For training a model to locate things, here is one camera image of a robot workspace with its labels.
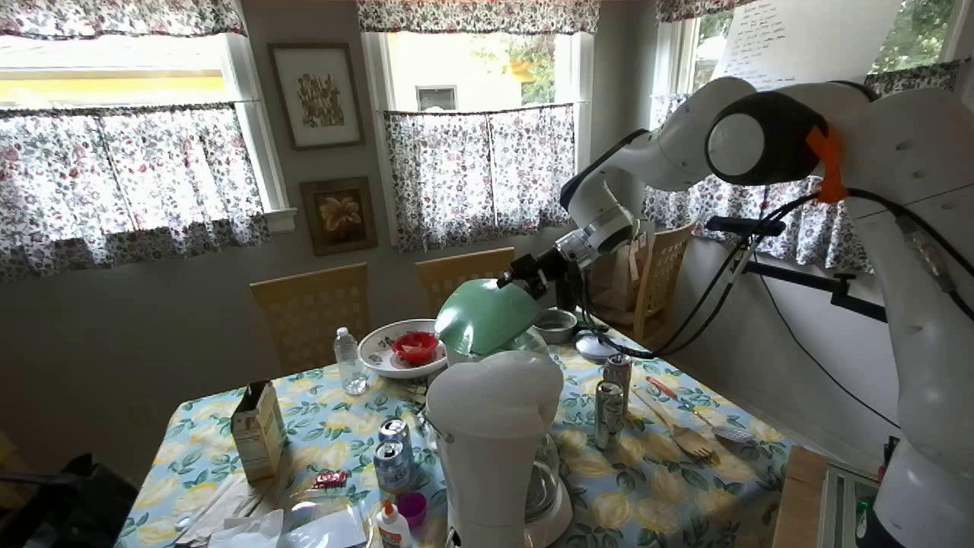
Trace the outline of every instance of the floral curtain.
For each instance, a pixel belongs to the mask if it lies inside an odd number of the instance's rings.
[[[524,235],[567,220],[576,106],[386,113],[398,250]]]
[[[208,36],[243,33],[233,0],[0,0],[0,36]]]
[[[969,61],[946,61],[895,72],[869,72],[863,85],[877,94],[897,94],[908,87],[956,87],[960,69],[966,64]]]
[[[953,87],[961,64],[935,64],[900,72],[866,75],[863,85],[880,96],[908,87]],[[691,192],[653,192],[641,200],[641,215],[653,227],[671,227],[684,223],[706,223],[710,215],[750,215],[759,220],[779,205],[817,192],[817,177],[776,186],[728,186],[719,177],[706,177]],[[862,242],[847,223],[847,205],[803,205],[784,220],[779,237],[766,237],[759,252],[829,272],[866,272]]]
[[[359,0],[361,29],[594,33],[599,0]]]
[[[753,0],[658,0],[659,22],[701,19],[706,13],[736,9]]]
[[[257,242],[264,207],[237,113],[0,113],[0,277]]]

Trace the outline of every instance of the napkin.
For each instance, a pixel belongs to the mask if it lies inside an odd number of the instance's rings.
[[[241,519],[228,528],[210,535],[210,548],[349,548],[365,545],[365,528],[354,510],[331,510],[313,516],[294,528],[286,528],[286,514],[269,510],[249,519]]]
[[[263,497],[243,481],[243,474],[228,474],[217,494],[178,524],[178,538],[172,545],[208,545],[225,519],[253,514],[258,501]]]

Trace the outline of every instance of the bowl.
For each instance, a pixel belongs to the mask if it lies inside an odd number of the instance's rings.
[[[547,308],[539,318],[537,328],[547,345],[568,345],[576,336],[578,317],[563,308]]]
[[[398,318],[398,321],[386,321],[381,328],[370,328],[361,342],[359,342],[359,363],[365,372],[376,375],[376,377],[401,377],[401,380],[417,380],[417,377],[429,377],[439,375],[441,368],[450,364],[450,354],[444,345],[439,345],[439,354],[432,363],[426,364],[409,364],[398,360],[398,354],[392,351],[392,342],[409,336],[409,333],[436,333],[436,318],[432,317],[414,317],[414,318]]]

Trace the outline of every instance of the floral tablecloth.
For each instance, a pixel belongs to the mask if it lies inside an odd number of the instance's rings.
[[[599,450],[594,388],[604,368],[571,346],[551,354],[567,375],[554,442],[576,510],[557,545],[771,545],[789,438],[679,368],[632,360],[629,419],[614,444]],[[441,545],[444,478],[414,422],[417,383],[370,380],[365,397],[348,397],[338,368],[310,368],[276,377],[273,388],[289,434],[289,499],[300,499],[316,471],[343,468],[349,478],[341,497],[370,516],[381,501],[375,434],[386,417],[406,417],[419,447],[419,490],[432,501],[419,538]],[[193,400],[172,410],[118,545],[172,545],[175,524],[243,474],[228,432],[241,394]],[[679,450],[671,425],[701,428],[714,455],[697,460]]]

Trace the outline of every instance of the picture frame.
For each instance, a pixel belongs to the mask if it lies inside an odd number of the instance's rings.
[[[271,61],[294,148],[361,142],[343,42],[273,42]]]
[[[365,177],[300,182],[303,220],[316,257],[375,247]]]

